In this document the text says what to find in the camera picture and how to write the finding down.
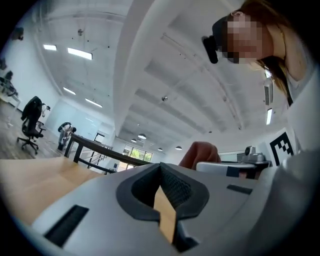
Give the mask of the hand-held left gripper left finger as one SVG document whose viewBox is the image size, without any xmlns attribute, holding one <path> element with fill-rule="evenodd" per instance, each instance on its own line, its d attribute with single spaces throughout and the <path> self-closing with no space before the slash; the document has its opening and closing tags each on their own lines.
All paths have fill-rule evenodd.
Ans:
<svg viewBox="0 0 320 256">
<path fill-rule="evenodd" d="M 86 181 L 48 206 L 32 228 L 76 256 L 174 256 L 153 208 L 159 165 Z"/>
</svg>

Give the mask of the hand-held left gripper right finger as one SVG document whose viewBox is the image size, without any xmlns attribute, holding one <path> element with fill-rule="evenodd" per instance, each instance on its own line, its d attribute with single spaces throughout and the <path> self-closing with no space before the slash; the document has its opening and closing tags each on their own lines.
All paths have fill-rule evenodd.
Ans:
<svg viewBox="0 0 320 256">
<path fill-rule="evenodd" d="M 261 182 L 173 164 L 159 165 L 162 189 L 174 202 L 175 245 L 161 253 L 248 253 L 259 216 Z"/>
</svg>

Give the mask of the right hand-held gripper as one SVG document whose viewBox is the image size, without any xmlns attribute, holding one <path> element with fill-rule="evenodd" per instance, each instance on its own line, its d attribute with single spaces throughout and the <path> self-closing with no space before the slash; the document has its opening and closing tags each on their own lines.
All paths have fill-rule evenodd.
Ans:
<svg viewBox="0 0 320 256">
<path fill-rule="evenodd" d="M 239 178 L 241 172 L 254 171 L 256 165 L 268 164 L 269 167 L 277 167 L 294 154 L 295 138 L 290 130 L 282 128 L 259 139 L 256 144 L 247 146 L 240 162 L 202 161 L 196 164 L 196 171 Z"/>
</svg>

